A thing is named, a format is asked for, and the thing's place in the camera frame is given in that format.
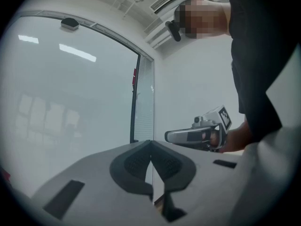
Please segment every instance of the black border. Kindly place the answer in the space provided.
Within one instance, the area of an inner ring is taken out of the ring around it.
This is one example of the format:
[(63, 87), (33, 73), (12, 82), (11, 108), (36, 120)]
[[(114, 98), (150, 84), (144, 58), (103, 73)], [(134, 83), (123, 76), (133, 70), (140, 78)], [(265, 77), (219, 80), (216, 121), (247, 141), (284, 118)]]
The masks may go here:
[[(1, 35), (4, 32), (8, 22), (12, 18), (12, 15), (16, 12), (16, 10), (19, 8), (23, 1), (24, 0), (1, 0), (1, 5), (4, 8), (2, 14), (2, 23), (0, 26), (2, 28)], [(292, 8), (294, 7), (294, 2), (297, 4), (297, 1), (298, 0), (289, 0), (289, 2), (292, 4)], [(298, 199), (301, 196), (300, 162), (296, 170), (297, 172), (294, 175), (293, 181), (288, 185), (288, 189), (286, 190), (286, 192), (284, 192), (281, 199), (276, 203), (275, 207), (272, 208), (269, 213), (267, 213), (261, 220), (259, 220), (256, 223), (257, 225), (266, 226), (267, 224), (272, 222), (275, 222), (278, 225), (281, 224), (280, 220), (285, 220), (286, 224), (292, 224), (300, 220), (300, 213), (298, 207)], [(41, 221), (37, 221), (36, 217), (33, 214), (29, 214), (27, 211), (25, 211), (24, 206), (20, 205), (20, 203), (11, 193), (11, 190), (8, 187), (8, 185), (4, 182), (4, 178), (2, 175), (0, 175), (0, 191), (2, 204), (1, 213), (3, 220), (9, 220), (10, 224), (18, 224), (21, 221), (22, 224), (28, 223), (29, 225), (40, 225)]]
[[(224, 119), (223, 119), (223, 117), (222, 117), (222, 112), (223, 112), (223, 111), (228, 115), (228, 118), (229, 118), (229, 123), (228, 123), (227, 125), (226, 125), (226, 123), (225, 123), (225, 121), (224, 121)], [(230, 125), (232, 125), (232, 121), (231, 121), (231, 119), (230, 119), (230, 117), (229, 117), (228, 112), (226, 111), (226, 108), (223, 106), (223, 108), (219, 110), (218, 114), (220, 115), (220, 118), (222, 119), (222, 122), (223, 122), (223, 124), (224, 124), (226, 130), (228, 130), (229, 127), (230, 127)]]
[(71, 207), (75, 198), (84, 187), (84, 183), (69, 181), (44, 207), (43, 209), (57, 219), (63, 219), (67, 210)]
[(131, 130), (130, 130), (130, 143), (135, 142), (135, 112), (136, 112), (136, 98), (137, 98), (137, 85), (138, 85), (138, 73), (140, 65), (140, 57), (138, 54), (137, 66), (136, 66), (136, 76), (135, 76), (135, 86), (133, 90), (133, 100), (132, 100), (132, 112), (131, 112)]

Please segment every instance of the gray device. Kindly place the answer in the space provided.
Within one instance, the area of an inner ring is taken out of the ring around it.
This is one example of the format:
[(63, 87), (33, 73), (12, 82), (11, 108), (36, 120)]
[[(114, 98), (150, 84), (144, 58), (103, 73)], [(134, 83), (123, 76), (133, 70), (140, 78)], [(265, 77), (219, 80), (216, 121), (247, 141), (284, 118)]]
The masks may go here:
[[(281, 128), (242, 156), (142, 141), (80, 159), (21, 205), (42, 225), (252, 225), (277, 203), (299, 163), (301, 127)], [(164, 206), (145, 183), (152, 162)]]
[[(225, 145), (231, 125), (232, 122), (225, 106), (221, 105), (202, 116), (195, 117), (189, 129), (167, 131), (165, 140), (176, 145), (216, 152)], [(217, 127), (219, 128), (219, 143), (213, 146), (210, 144), (210, 136)]]

